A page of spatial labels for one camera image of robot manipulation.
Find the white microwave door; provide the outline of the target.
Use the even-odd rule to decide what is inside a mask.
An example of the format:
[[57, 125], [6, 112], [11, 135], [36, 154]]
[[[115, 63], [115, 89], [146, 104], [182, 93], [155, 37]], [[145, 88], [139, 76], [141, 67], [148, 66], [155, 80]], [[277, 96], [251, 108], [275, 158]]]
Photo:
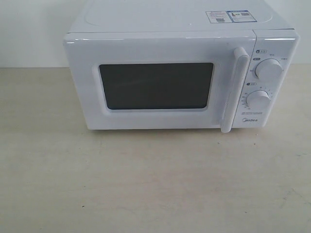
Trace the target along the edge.
[[90, 130], [231, 131], [255, 43], [251, 30], [64, 38]]

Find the white microwave oven body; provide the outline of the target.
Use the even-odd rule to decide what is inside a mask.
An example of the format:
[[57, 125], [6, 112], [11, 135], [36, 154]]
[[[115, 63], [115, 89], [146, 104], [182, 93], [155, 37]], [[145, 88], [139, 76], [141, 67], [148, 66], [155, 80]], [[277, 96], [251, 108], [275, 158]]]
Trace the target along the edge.
[[[257, 22], [210, 23], [206, 11], [248, 10]], [[250, 65], [243, 84], [233, 128], [263, 127], [273, 108], [299, 41], [296, 30], [263, 0], [91, 0], [66, 33], [140, 32], [239, 32], [256, 36]], [[266, 59], [279, 61], [278, 78], [260, 80], [256, 66]], [[270, 104], [250, 108], [246, 97], [266, 91]]]

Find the white printed paper sheet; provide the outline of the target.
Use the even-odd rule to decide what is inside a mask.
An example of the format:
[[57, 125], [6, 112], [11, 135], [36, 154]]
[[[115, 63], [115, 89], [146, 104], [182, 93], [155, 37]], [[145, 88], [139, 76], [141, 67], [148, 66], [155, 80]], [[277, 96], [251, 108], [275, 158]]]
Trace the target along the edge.
[[210, 23], [248, 23], [257, 22], [248, 10], [206, 11]]

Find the lower white timer knob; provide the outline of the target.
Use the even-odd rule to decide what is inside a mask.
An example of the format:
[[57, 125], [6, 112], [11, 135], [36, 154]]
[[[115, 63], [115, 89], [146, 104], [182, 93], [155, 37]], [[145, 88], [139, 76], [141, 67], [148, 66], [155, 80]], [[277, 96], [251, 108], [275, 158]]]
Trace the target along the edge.
[[250, 108], [263, 109], [270, 104], [270, 97], [266, 91], [257, 90], [246, 97], [246, 104]]

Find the upper white control knob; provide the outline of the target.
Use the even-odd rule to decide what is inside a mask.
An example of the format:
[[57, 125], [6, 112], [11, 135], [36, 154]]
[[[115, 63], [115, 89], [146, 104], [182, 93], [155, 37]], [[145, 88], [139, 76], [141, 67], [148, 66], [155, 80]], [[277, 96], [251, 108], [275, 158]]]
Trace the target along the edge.
[[278, 78], [282, 71], [279, 61], [272, 58], [263, 60], [255, 68], [256, 76], [262, 81]]

